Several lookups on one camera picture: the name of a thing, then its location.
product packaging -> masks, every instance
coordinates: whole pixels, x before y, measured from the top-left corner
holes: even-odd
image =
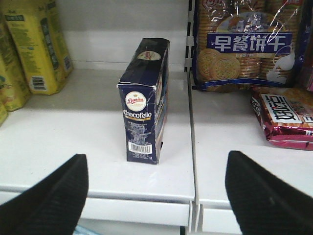
[[[258,87],[252,89],[251,104],[270,143],[313,150],[313,93]]]
[[[6,108],[4,104],[2,104],[2,102],[0,101],[0,125],[5,121],[7,116],[8,116],[8,113],[6,111]]]
[[[31,93],[10,33],[0,12],[0,102],[7,111],[23,107]]]
[[[313,92],[313,30],[310,29],[309,43],[304,53],[304,61],[298,76],[301,87]]]
[[[65,84],[65,74],[52,43],[46,2],[2,0],[3,14],[19,53],[33,94],[55,94]]]
[[[167,114],[169,41],[142,39],[120,78],[127,160],[158,164]]]
[[[299,36],[298,43],[296,48],[296,61],[294,65],[294,72],[296,78],[299,78],[298,75],[303,66],[305,53],[310,42],[310,34],[312,31],[312,14],[313,14],[313,1],[307,0],[303,3],[302,8],[302,17],[301,23],[299,25]]]
[[[65,42],[56,4],[56,0],[45,0],[48,10],[48,25],[51,31],[51,39],[55,48],[55,53],[60,62],[65,77],[73,70],[73,64],[70,59],[67,44]]]
[[[293,85],[302,5],[302,0],[196,1],[198,89]]]

cardboard box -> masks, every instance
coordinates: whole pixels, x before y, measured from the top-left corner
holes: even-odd
[[[169,41],[144,38],[120,78],[127,160],[158,164],[167,114]]]

milk splash image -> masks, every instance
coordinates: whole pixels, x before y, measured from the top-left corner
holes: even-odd
[[[268,71],[267,81],[277,82],[277,83],[281,83],[281,84],[286,83],[287,78],[283,77],[283,76],[279,76],[279,71],[277,70],[277,68],[280,67],[280,69],[282,69],[284,71],[291,70],[293,68],[294,63],[295,63],[295,53],[294,53],[294,50],[292,49],[291,45],[288,45],[285,47],[290,47],[290,49],[291,49],[290,54],[278,59],[276,62],[273,59],[273,64],[275,66],[272,70]]]

danisa logo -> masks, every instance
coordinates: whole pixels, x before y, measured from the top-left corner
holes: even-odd
[[[146,107],[146,97],[140,92],[130,92],[125,97],[125,103],[130,110],[139,112]]]
[[[154,61],[154,60],[160,60],[161,55],[155,51],[148,50],[148,51],[144,51],[144,52],[140,53],[137,56],[137,59]]]

yellow drink pack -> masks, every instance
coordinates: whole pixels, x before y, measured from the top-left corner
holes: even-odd
[[[0,100],[7,111],[21,108],[30,98],[20,60],[0,13]]]
[[[7,115],[8,115],[8,113],[5,109],[5,106],[0,102],[0,125],[4,122]]]
[[[46,1],[48,10],[48,24],[51,32],[52,43],[54,45],[61,68],[65,74],[65,77],[67,77],[73,70],[73,64],[70,60],[67,44],[62,33],[57,4],[55,0],[44,1]]]
[[[65,83],[58,61],[45,2],[2,0],[1,7],[33,94],[54,94]]]

